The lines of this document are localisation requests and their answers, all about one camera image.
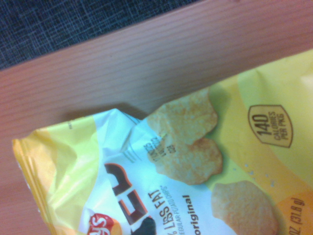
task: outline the yellow chip bag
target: yellow chip bag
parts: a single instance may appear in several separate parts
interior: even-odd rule
[[[313,50],[162,105],[34,131],[15,156],[53,235],[313,233]]]

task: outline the wood grain surface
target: wood grain surface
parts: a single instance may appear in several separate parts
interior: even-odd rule
[[[162,103],[313,48],[313,1],[205,0],[0,72],[0,234],[47,235],[11,140]]]

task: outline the black lettering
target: black lettering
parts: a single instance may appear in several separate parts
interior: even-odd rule
[[[272,133],[271,132],[268,132],[268,131],[257,131],[257,133],[261,136],[263,134],[265,135],[271,135]]]
[[[193,211],[194,208],[192,207],[192,205],[188,205],[188,210]]]
[[[169,153],[175,153],[176,152],[175,147],[172,144],[170,146],[167,146],[166,148],[169,151]]]
[[[160,195],[161,195],[161,193],[159,192],[159,193],[154,197],[154,199],[152,200],[152,202],[155,202],[155,201],[157,201],[157,200],[162,199],[163,197],[160,196]]]
[[[163,218],[163,225],[169,223],[169,222],[173,222],[174,218],[172,213],[168,213],[164,218]]]
[[[174,227],[175,227],[175,223],[173,222],[173,224],[171,226],[168,226],[168,227],[166,227],[164,229],[166,230],[166,229],[170,229],[170,228],[174,228]]]
[[[298,212],[302,211],[300,207],[295,207],[295,206],[291,206],[291,209],[298,211]]]
[[[260,128],[262,130],[267,131],[268,127],[269,127],[269,124],[267,124],[265,122],[264,123],[256,123],[256,124],[254,124],[254,126]]]
[[[160,141],[157,139],[157,137],[153,137],[151,139],[151,142],[152,142],[152,144],[154,145],[155,148],[160,145]]]
[[[304,206],[304,202],[294,201],[294,203],[300,206]]]
[[[278,125],[279,126],[286,126],[284,124],[284,122],[285,122],[284,114],[277,114],[277,119],[278,119]]]
[[[150,155],[150,157],[153,158],[153,160],[155,161],[155,159],[157,158],[157,152],[153,149],[153,150],[150,150],[148,152],[148,154]]]
[[[252,116],[252,120],[256,122],[268,122],[268,116],[265,114],[255,114]]]
[[[269,115],[270,118],[274,117],[275,116],[275,112],[269,112],[268,115]]]
[[[140,200],[140,198],[139,198],[139,196],[135,190],[133,190],[129,194],[127,194],[127,197],[135,209],[133,213],[129,212],[129,210],[127,209],[123,200],[120,200],[118,203],[119,203],[128,223],[130,225],[132,225],[135,222],[137,222],[139,219],[141,219],[147,213],[147,211],[144,208],[144,206],[142,205],[141,200]]]
[[[284,140],[288,140],[287,136],[288,136],[288,132],[286,128],[279,128],[279,133],[282,139]]]
[[[152,144],[150,143],[145,144],[143,147],[146,149],[147,152],[153,150]]]
[[[163,202],[158,202],[158,205],[157,204],[155,204],[155,207],[158,209],[161,205],[163,205],[165,203],[165,201],[163,201]]]
[[[302,224],[301,223],[301,219],[297,216],[290,216],[290,220],[293,222],[293,223],[296,223],[296,224]]]
[[[125,170],[120,165],[114,163],[106,163],[104,164],[104,166],[107,170],[107,173],[114,175],[118,182],[118,185],[112,188],[115,196],[131,188],[132,184],[129,182]]]
[[[298,199],[298,198],[294,198],[294,197],[292,197],[291,199],[292,199],[292,200],[294,200],[294,201],[303,202],[301,199]]]
[[[299,230],[297,230],[292,226],[289,227],[289,234],[290,235],[300,235],[300,233],[301,233],[301,228],[299,228]]]
[[[198,218],[198,216],[197,216],[196,214],[192,214],[192,215],[191,215],[191,219],[192,219],[193,221],[199,220],[199,218]]]
[[[276,139],[277,141],[280,141],[279,131],[278,130],[273,130],[273,133],[274,133],[274,139]]]
[[[156,191],[154,191],[152,193],[148,193],[149,197],[152,198],[152,195],[155,194],[156,192],[159,192],[159,190],[156,190]]]

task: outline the gray carpet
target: gray carpet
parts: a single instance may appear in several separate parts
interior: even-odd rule
[[[0,0],[0,70],[198,0]]]

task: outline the potato chip image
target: potato chip image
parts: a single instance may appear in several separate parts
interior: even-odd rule
[[[275,235],[278,222],[267,196],[253,183],[216,184],[212,194],[213,216],[238,235]]]
[[[217,119],[209,100],[209,88],[205,88],[162,105],[147,117],[147,122],[161,137],[170,134],[191,145],[210,132]]]
[[[188,185],[201,184],[222,171],[223,159],[214,140],[201,138],[192,145],[165,136],[149,156],[156,171]]]

